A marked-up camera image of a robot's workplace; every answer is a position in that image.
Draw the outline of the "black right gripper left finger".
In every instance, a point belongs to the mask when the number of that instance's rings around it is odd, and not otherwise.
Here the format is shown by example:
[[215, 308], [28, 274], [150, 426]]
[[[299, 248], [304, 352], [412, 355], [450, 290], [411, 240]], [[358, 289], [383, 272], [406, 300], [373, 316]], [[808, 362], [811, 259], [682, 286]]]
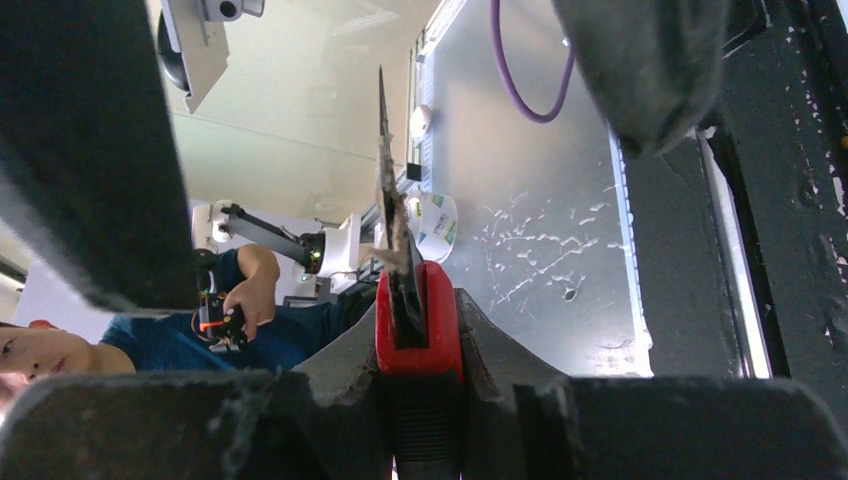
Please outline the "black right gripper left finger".
[[387, 479], [375, 315], [291, 371], [62, 375], [1, 428], [5, 479]]

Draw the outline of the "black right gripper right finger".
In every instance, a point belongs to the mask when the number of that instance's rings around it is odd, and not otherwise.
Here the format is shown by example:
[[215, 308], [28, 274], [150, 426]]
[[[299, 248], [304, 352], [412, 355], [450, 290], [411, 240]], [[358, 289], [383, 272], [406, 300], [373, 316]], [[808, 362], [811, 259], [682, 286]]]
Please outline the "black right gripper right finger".
[[468, 479], [843, 479], [847, 440], [788, 380], [579, 378], [455, 292]]

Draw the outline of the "red black utility knife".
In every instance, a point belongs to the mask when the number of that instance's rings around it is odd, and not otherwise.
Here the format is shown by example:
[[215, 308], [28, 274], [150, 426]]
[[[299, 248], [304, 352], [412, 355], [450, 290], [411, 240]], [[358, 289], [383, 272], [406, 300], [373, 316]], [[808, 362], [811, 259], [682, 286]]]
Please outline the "red black utility knife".
[[429, 331], [427, 264], [397, 186], [385, 86], [378, 86], [377, 204], [386, 244], [378, 286], [375, 347], [390, 445], [401, 479], [458, 479], [462, 366], [455, 315]]

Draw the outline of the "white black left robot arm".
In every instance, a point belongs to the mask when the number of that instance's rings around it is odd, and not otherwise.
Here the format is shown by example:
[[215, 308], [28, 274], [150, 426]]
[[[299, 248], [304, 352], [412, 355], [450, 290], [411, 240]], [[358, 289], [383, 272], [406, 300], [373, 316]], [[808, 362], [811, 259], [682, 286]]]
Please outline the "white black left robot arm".
[[196, 306], [187, 196], [143, 2], [2, 3], [1, 218], [94, 307]]

